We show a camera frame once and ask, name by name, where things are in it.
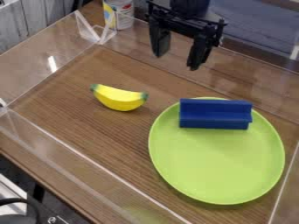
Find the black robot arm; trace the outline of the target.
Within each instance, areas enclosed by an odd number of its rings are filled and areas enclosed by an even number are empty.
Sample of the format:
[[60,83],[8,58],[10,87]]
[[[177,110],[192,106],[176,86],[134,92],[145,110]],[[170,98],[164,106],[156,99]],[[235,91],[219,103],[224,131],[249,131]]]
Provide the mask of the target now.
[[191,71],[207,61],[220,45],[224,18],[209,11],[211,0],[146,0],[145,14],[153,55],[160,58],[170,49],[172,33],[192,39],[187,58]]

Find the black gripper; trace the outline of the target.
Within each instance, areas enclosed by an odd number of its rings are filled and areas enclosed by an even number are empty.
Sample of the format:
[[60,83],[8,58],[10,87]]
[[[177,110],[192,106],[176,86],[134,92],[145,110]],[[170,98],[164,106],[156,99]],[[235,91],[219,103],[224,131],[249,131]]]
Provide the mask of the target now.
[[211,48],[220,45],[228,22],[209,10],[211,0],[146,0],[145,2],[153,55],[157,58],[165,55],[170,48],[170,32],[177,32],[193,39],[187,67],[192,71],[197,70],[209,57]]

